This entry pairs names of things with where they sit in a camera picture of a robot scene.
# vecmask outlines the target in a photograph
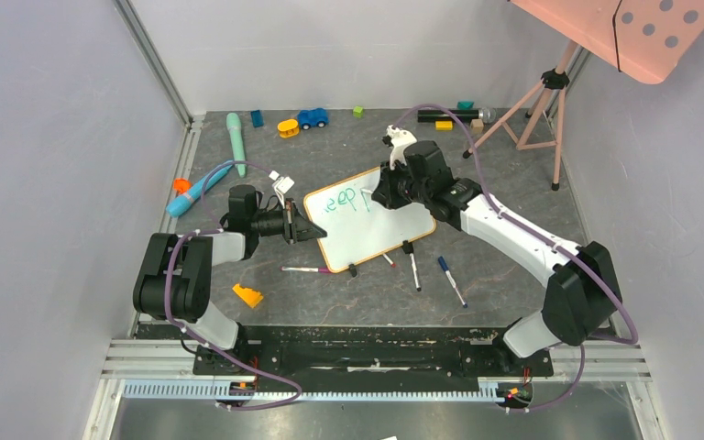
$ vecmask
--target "tripod stand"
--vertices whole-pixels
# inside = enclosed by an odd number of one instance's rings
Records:
[[[505,115],[503,115],[495,124],[493,124],[487,133],[480,137],[476,143],[474,143],[474,149],[478,149],[485,140],[487,140],[492,134],[500,127],[503,127],[506,132],[511,136],[517,144],[517,149],[542,149],[544,147],[555,147],[555,175],[552,178],[552,190],[557,191],[560,189],[560,158],[562,156],[563,147],[563,119],[566,111],[566,87],[570,83],[568,76],[566,75],[566,67],[573,57],[573,53],[576,51],[578,44],[571,40],[568,43],[566,51],[563,53],[563,57],[557,64],[557,67],[551,71],[545,71],[541,75],[541,81],[539,81],[531,90],[528,92],[514,107],[511,108]],[[514,134],[512,128],[508,124],[508,120],[513,114],[520,109],[525,103],[527,103],[530,98],[532,98],[536,92],[541,90],[541,95],[535,102],[535,105],[528,110],[525,117],[529,118],[527,126],[524,128],[522,135],[517,137]],[[528,144],[527,139],[533,133],[535,128],[535,123],[538,122],[538,118],[546,107],[546,103],[552,98],[552,93],[557,90],[557,120],[555,124],[555,140],[550,140],[548,142],[539,142],[537,144]],[[469,148],[463,153],[463,158],[467,159],[473,154],[473,148]]]

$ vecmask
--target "toy car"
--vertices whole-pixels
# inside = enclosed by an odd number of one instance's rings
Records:
[[[324,108],[298,112],[298,125],[301,126],[301,129],[308,130],[311,127],[325,127],[327,123],[327,112]]]

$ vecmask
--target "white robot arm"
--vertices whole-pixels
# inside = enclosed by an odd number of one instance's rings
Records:
[[[522,265],[546,288],[544,308],[512,324],[499,344],[513,358],[527,358],[536,351],[566,343],[581,344],[611,316],[615,308],[606,295],[556,247],[570,249],[619,295],[619,286],[608,250],[598,243],[580,247],[534,225],[510,211],[491,194],[482,194],[470,179],[456,179],[433,141],[417,141],[406,130],[388,127],[385,145],[397,146],[390,161],[379,168],[379,185],[371,199],[389,209],[423,204],[436,220],[490,243]],[[490,200],[498,209],[490,205]],[[555,242],[547,246],[502,215],[529,226]]]

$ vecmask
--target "whiteboard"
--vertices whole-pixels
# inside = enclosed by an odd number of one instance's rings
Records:
[[[379,168],[365,171],[303,198],[309,219],[327,232],[319,240],[320,250],[333,273],[435,231],[435,220],[421,204],[386,209],[361,191],[373,191],[379,174]]]

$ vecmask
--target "yellow block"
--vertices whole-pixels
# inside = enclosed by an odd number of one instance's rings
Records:
[[[298,134],[298,121],[295,119],[288,119],[286,121],[281,121],[277,125],[277,130],[280,136],[283,138],[292,138]]]
[[[438,131],[452,131],[452,121],[435,121],[435,129]]]
[[[233,286],[233,292],[235,292],[242,301],[247,303],[247,305],[253,309],[256,305],[263,301],[263,295],[261,295],[259,291],[248,287],[241,287],[241,284]]]

